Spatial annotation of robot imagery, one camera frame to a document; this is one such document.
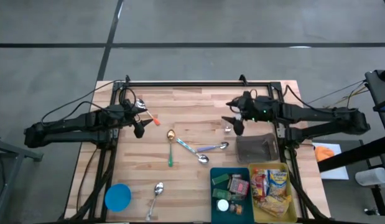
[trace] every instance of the blue bowl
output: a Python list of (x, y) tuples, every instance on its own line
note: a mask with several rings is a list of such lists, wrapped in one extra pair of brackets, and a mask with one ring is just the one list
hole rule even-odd
[(131, 191), (127, 185), (115, 184), (105, 195), (105, 205), (112, 212), (121, 212), (129, 205)]

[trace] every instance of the butcher block tabletop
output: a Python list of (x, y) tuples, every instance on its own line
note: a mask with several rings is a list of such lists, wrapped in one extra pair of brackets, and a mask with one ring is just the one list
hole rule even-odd
[[(296, 81), (276, 82), (281, 82), (283, 90), (286, 85), (289, 85), (300, 96)], [(97, 82), (96, 87), (107, 83)], [(257, 90), (258, 95), (268, 95), (266, 87), (256, 86), (132, 87), (136, 96), (144, 100), (147, 109), (160, 121), (161, 125), (156, 126), (151, 122), (145, 127), (144, 136), (140, 139), (134, 136), (132, 127), (124, 127), (120, 130), (112, 185), (122, 183), (129, 186), (132, 200), (122, 212), (114, 213), (108, 210), (107, 221), (144, 222), (154, 199), (154, 187), (158, 182), (163, 182), (164, 191), (157, 198), (151, 217), (152, 222), (210, 222), (210, 169), (247, 166), (237, 162), (235, 133), (224, 132), (225, 123), (221, 120), (221, 116), (233, 115), (225, 103), (241, 96), (243, 91), (252, 89)], [(108, 106), (111, 93), (112, 84), (97, 90), (93, 102), (102, 107)], [(133, 101), (132, 95), (129, 92), (127, 94)], [(286, 94), (284, 99), (286, 103), (302, 106), (290, 93)], [(145, 113), (140, 114), (140, 117), (149, 119)], [(272, 123), (249, 121), (244, 125), (244, 136), (274, 133)], [(307, 123), (300, 122), (295, 126), (304, 128)], [(174, 140), (172, 143), (174, 164), (173, 167), (169, 167), (169, 140), (166, 134), (170, 129), (175, 131), (176, 138), (180, 138), (194, 149), (216, 145), (223, 141), (229, 142), (230, 145), (225, 150), (206, 151), (205, 155), (210, 161), (207, 165), (203, 165), (197, 161), (196, 156)], [(81, 179), (95, 149), (96, 146), (91, 143), (81, 145), (65, 218), (76, 213)], [(99, 154), (100, 150), (97, 150), (88, 169), (81, 188), (79, 206), (83, 205), (93, 190)], [(297, 162), (303, 189), (319, 210), (329, 217), (327, 199), (312, 146), (301, 145), (297, 149)], [(297, 216), (301, 217), (295, 192), (293, 197)], [(97, 217), (103, 206), (102, 201), (103, 190), (97, 202)]]

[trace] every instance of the spoon with green handle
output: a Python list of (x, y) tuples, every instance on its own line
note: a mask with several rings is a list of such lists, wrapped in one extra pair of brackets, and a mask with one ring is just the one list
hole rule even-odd
[(175, 132), (173, 129), (170, 129), (170, 131), (167, 132), (167, 139), (170, 143), (170, 153), (169, 153), (169, 167), (173, 166), (173, 155), (172, 155), (172, 140), (175, 137)]

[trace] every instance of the white container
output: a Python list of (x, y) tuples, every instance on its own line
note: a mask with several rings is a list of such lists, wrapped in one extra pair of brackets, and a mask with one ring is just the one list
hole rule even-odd
[(385, 184), (385, 170), (381, 167), (357, 172), (355, 180), (362, 186)]

